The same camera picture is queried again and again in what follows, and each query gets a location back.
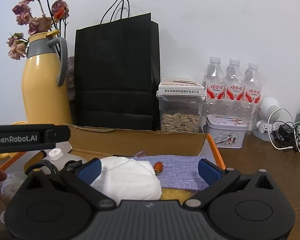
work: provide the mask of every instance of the black paper bag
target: black paper bag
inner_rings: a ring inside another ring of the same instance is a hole
[[[159,27],[144,14],[77,30],[77,124],[156,130]]]

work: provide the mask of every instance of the bottle cap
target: bottle cap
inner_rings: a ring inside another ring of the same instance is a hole
[[[256,64],[256,63],[249,62],[249,68],[252,68],[252,69],[259,69],[259,66],[258,66],[258,64]]]
[[[49,158],[53,161],[60,159],[63,156],[63,152],[59,148],[55,148],[49,152]]]
[[[221,58],[219,58],[219,57],[210,57],[210,62],[221,63]]]
[[[231,58],[231,59],[230,59],[230,65],[237,65],[237,66],[240,66],[240,60]]]

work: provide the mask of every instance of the sunflower seeds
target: sunflower seeds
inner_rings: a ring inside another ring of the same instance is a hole
[[[165,113],[161,117],[161,130],[170,132],[197,132],[200,116],[196,114]]]

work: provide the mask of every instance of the white robot figure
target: white robot figure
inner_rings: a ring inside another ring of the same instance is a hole
[[[270,132],[276,129],[274,122],[278,120],[281,110],[276,111],[269,120],[269,116],[277,109],[280,108],[279,102],[271,97],[263,99],[262,103],[259,106],[259,115],[262,118],[261,121],[256,123],[258,130],[254,130],[253,134],[261,140],[269,141],[268,130]]]

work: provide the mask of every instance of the yellow thermos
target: yellow thermos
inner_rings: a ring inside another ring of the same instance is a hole
[[[68,50],[66,40],[54,38],[59,31],[38,33],[29,38],[22,77],[23,102],[29,124],[72,124],[65,81]],[[61,62],[55,45],[60,44]]]

